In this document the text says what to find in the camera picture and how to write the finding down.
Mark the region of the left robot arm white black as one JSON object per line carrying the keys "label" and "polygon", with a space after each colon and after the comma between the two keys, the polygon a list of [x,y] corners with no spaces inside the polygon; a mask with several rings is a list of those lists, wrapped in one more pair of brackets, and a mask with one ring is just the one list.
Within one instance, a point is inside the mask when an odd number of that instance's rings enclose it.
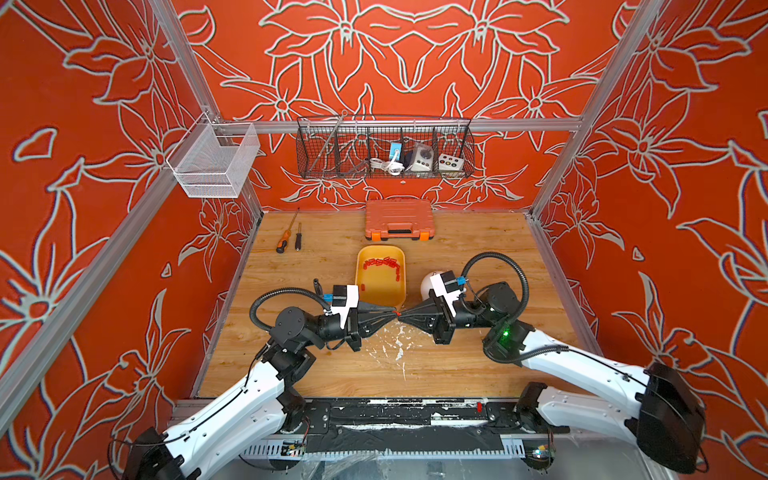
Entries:
{"label": "left robot arm white black", "polygon": [[[313,316],[298,307],[281,311],[273,325],[258,317],[262,304],[282,295],[299,295],[317,303]],[[398,317],[394,307],[361,301],[355,285],[337,285],[330,295],[285,287],[259,296],[249,318],[269,334],[245,376],[197,413],[160,433],[149,428],[127,442],[124,479],[209,479],[248,445],[292,430],[304,420],[305,401],[293,386],[315,361],[311,347],[347,344],[354,351],[363,338]]]}

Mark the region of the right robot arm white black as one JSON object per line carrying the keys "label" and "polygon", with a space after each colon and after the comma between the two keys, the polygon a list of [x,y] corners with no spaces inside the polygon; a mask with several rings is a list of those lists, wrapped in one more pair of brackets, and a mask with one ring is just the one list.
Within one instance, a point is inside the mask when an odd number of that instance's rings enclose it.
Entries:
{"label": "right robot arm white black", "polygon": [[[472,267],[485,259],[510,266],[521,292],[506,282],[487,285],[467,300]],[[681,474],[706,473],[702,443],[706,415],[690,387],[674,368],[624,364],[555,339],[522,321],[530,286],[522,268],[499,252],[472,257],[459,276],[451,271],[425,278],[427,296],[399,314],[399,321],[447,345],[460,328],[484,328],[484,355],[557,377],[582,389],[569,394],[542,382],[529,384],[516,404],[517,420],[529,431],[578,428],[627,441],[657,464]]]}

